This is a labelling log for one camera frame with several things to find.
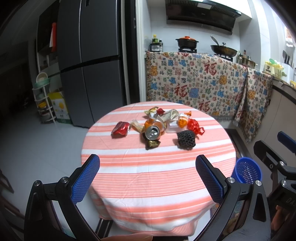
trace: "can top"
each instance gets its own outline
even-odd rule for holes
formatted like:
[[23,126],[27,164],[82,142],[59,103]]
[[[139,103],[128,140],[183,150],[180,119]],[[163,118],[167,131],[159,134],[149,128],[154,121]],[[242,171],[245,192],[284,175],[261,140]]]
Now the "can top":
[[146,138],[150,141],[156,140],[160,135],[160,130],[157,126],[149,126],[145,130]]

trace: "blue trash bin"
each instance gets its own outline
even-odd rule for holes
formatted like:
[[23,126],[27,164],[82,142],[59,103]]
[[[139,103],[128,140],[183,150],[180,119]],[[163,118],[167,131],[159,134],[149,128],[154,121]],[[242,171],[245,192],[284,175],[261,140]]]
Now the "blue trash bin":
[[258,164],[248,157],[237,160],[231,177],[240,183],[253,183],[262,180],[262,173]]

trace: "stove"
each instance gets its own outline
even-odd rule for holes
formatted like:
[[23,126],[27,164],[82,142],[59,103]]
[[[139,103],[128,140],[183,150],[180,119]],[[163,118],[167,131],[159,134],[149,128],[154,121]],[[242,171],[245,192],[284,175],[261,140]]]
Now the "stove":
[[184,49],[184,48],[180,48],[179,52],[181,52],[181,53],[197,53],[196,49]]
[[228,61],[233,62],[233,58],[232,57],[229,57],[229,56],[226,56],[226,55],[223,55],[223,54],[214,54],[214,55],[219,56],[220,58],[223,58],[223,59],[226,59]]

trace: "round table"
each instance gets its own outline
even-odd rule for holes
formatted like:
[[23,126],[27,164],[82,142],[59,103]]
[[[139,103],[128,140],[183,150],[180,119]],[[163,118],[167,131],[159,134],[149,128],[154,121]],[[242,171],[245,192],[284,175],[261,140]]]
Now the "round table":
[[[177,134],[165,133],[160,146],[146,150],[139,132],[112,138],[119,121],[136,119],[144,124],[144,110],[158,106],[191,118],[204,127],[192,150],[176,146]],[[81,159],[100,157],[100,169],[91,185],[91,197],[103,219],[112,219],[122,229],[154,236],[191,236],[198,219],[214,204],[196,169],[196,156],[204,154],[214,167],[230,177],[236,153],[223,127],[207,114],[176,103],[142,102],[111,111],[98,120],[84,139]]]

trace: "cardboard box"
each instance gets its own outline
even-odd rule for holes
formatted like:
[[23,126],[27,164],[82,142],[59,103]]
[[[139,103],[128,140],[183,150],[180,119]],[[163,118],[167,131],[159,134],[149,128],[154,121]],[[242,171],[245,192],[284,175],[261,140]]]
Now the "cardboard box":
[[56,120],[60,123],[71,124],[71,119],[63,97],[63,90],[57,89],[54,92],[49,93],[48,96],[52,102],[54,113],[57,117]]

